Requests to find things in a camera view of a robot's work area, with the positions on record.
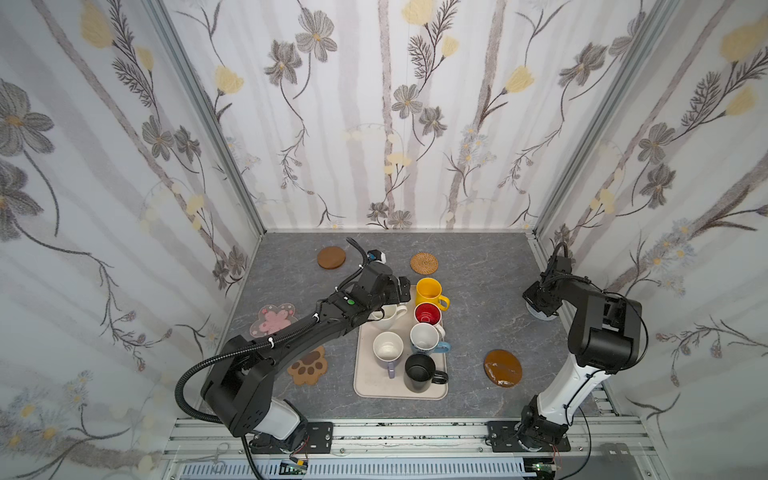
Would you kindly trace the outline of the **woven rattan round coaster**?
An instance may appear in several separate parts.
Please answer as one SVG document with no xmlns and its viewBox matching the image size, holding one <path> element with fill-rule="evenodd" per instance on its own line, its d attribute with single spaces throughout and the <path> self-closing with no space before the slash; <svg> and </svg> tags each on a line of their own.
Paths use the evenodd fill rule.
<svg viewBox="0 0 768 480">
<path fill-rule="evenodd" d="M 411 269 L 419 274 L 428 276 L 434 274 L 439 268 L 437 257 L 431 253 L 419 252 L 410 260 Z"/>
</svg>

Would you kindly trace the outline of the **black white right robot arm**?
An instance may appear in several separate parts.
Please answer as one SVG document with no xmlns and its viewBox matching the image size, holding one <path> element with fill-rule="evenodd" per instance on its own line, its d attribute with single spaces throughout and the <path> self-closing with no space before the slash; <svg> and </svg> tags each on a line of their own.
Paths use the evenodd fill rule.
<svg viewBox="0 0 768 480">
<path fill-rule="evenodd" d="M 608 294 L 572 273 L 570 259 L 551 255 L 540 279 L 523 293 L 529 312 L 555 320 L 565 304 L 575 309 L 568 332 L 569 354 L 552 383 L 521 413 L 521 446 L 558 448 L 586 397 L 609 376 L 634 367 L 641 357 L 641 304 Z"/>
</svg>

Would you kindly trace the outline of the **grey blue woven coaster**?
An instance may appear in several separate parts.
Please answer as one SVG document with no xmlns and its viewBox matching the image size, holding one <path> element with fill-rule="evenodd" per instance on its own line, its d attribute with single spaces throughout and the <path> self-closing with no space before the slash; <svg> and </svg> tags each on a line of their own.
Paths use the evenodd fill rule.
<svg viewBox="0 0 768 480">
<path fill-rule="evenodd" d="M 535 309 L 535 308 L 534 308 L 534 307 L 533 307 L 531 304 L 529 304 L 529 303 L 527 303 L 527 304 L 526 304 L 526 308 L 527 308 L 528 312 L 529 312 L 529 313 L 530 313 L 530 314 L 531 314 L 531 315 L 532 315 L 534 318 L 536 318 L 536 319 L 538 319 L 538 320 L 541 320 L 541 321 L 553 321 L 553 320 L 556 320 L 556 319 L 558 319 L 558 318 L 559 318 L 559 316 L 558 316 L 557 314 L 553 314 L 553 315 L 546 315 L 545 313 L 543 313 L 543 312 L 541 312 L 541 311 L 539 311 L 539 310 L 536 310 L 536 309 Z"/>
</svg>

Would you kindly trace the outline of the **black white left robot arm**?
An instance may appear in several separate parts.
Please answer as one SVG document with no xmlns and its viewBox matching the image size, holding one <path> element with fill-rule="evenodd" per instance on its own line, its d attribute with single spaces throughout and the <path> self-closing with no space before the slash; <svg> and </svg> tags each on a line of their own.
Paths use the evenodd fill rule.
<svg viewBox="0 0 768 480">
<path fill-rule="evenodd" d="M 371 314 L 410 300 L 410 280 L 373 261 L 291 326 L 256 340 L 231 339 L 220 354 L 201 363 L 209 370 L 201 397 L 212 411 L 205 420 L 225 426 L 236 438 L 268 435 L 282 451 L 301 449 L 309 436 L 308 421 L 290 402 L 273 395 L 276 377 L 326 342 L 361 327 Z"/>
</svg>

